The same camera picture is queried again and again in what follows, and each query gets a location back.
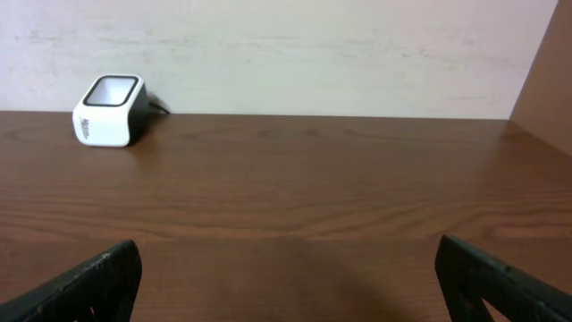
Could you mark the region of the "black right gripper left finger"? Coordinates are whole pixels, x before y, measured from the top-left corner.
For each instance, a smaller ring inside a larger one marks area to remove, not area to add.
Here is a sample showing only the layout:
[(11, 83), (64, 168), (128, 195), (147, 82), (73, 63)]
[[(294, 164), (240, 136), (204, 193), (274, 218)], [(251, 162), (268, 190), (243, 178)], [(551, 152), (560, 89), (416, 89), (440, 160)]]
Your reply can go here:
[(122, 241), (1, 305), (3, 321), (130, 321), (142, 277), (133, 240)]

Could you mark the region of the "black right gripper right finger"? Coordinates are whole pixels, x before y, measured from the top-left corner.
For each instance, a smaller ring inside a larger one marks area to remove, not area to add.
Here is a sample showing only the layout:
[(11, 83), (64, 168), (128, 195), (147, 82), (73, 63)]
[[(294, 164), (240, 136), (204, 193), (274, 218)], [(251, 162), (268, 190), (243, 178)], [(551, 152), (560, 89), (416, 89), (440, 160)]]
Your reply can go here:
[(571, 322), (571, 295), (455, 236), (441, 237), (435, 272), (450, 319), (491, 321), (494, 307), (510, 321)]

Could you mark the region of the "white barcode scanner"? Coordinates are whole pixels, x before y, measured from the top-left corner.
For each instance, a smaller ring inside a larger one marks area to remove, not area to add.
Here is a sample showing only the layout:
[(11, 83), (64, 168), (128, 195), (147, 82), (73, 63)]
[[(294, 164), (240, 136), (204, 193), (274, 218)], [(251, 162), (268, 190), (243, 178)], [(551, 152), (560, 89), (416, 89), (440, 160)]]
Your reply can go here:
[(138, 75), (97, 78), (72, 111), (77, 140), (86, 146), (122, 148), (134, 143), (150, 116), (145, 82)]

